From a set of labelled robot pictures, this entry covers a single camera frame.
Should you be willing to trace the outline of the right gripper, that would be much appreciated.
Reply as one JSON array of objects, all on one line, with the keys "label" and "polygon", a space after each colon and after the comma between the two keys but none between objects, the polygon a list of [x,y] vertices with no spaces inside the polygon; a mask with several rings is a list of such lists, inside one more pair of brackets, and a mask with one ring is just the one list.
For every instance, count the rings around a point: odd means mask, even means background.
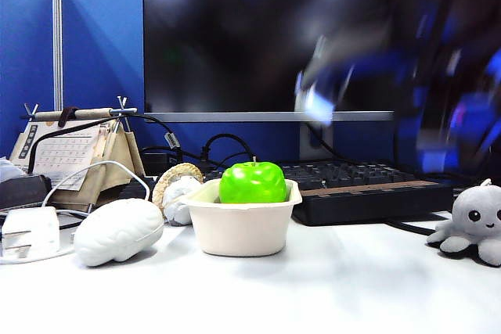
[{"label": "right gripper", "polygon": [[297,74],[295,111],[307,120],[330,123],[355,70],[386,44],[385,34],[320,35],[309,63]]}]

